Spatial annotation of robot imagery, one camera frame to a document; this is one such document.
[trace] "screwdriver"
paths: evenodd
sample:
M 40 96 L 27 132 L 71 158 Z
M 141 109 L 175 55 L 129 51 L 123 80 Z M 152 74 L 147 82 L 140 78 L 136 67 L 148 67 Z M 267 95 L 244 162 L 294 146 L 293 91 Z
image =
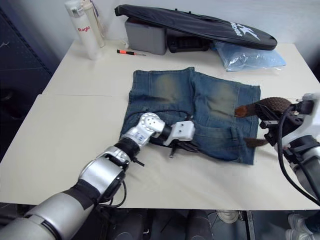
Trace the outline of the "screwdriver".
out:
M 126 51 L 126 50 L 119 50 L 117 49 L 116 52 L 118 54 L 129 54 L 129 55 L 141 55 L 141 56 L 147 56 L 145 54 L 135 53 L 134 51 Z

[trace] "shoe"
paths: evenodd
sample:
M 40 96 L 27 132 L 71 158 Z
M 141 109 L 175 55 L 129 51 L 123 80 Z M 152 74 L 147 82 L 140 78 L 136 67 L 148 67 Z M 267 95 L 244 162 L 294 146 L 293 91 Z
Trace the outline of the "shoe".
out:
M 285 240 L 316 240 L 316 238 L 313 234 L 288 229 L 285 231 Z
M 301 233 L 306 233 L 306 234 L 313 234 L 312 231 L 310 231 L 306 224 L 305 224 L 305 217 L 301 216 L 300 214 L 290 214 L 288 216 L 288 222 L 293 230 L 297 230 L 298 232 Z

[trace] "denim shorts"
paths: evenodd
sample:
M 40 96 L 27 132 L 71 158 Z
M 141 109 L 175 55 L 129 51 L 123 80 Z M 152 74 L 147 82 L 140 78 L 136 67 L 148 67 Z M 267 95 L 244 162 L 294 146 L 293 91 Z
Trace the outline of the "denim shorts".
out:
M 133 73 L 132 89 L 125 118 L 133 112 L 183 110 L 193 114 L 193 142 L 202 153 L 223 161 L 254 163 L 255 149 L 246 146 L 244 138 L 256 138 L 256 116 L 234 117 L 235 108 L 260 100 L 260 87 L 218 79 L 184 70 L 141 71 Z M 121 134 L 135 126 L 142 113 L 123 123 Z M 183 112 L 158 112 L 167 124 L 185 121 Z

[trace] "white bottle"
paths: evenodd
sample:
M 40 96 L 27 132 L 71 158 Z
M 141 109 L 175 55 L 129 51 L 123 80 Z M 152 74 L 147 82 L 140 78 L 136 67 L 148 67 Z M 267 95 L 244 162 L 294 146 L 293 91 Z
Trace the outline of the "white bottle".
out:
M 94 4 L 90 0 L 82 0 L 82 8 L 89 19 L 90 26 L 94 32 L 96 37 L 96 41 L 100 48 L 105 45 L 105 41 L 102 35 L 102 26 L 99 22 L 98 16 L 96 15 L 96 9 L 94 8 Z
M 70 0 L 65 2 L 64 5 L 71 17 L 75 30 L 88 53 L 89 58 L 91 60 L 100 58 L 101 51 L 96 36 L 92 30 L 92 27 L 90 26 L 89 19 L 81 6 L 81 2 L 79 0 Z

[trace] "plastic bag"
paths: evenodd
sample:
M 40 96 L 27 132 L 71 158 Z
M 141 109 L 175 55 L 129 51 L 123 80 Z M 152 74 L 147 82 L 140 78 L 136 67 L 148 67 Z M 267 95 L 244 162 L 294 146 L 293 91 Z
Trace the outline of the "plastic bag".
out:
M 286 61 L 275 50 L 257 50 L 222 42 L 216 42 L 215 48 L 227 72 L 274 68 L 286 65 Z

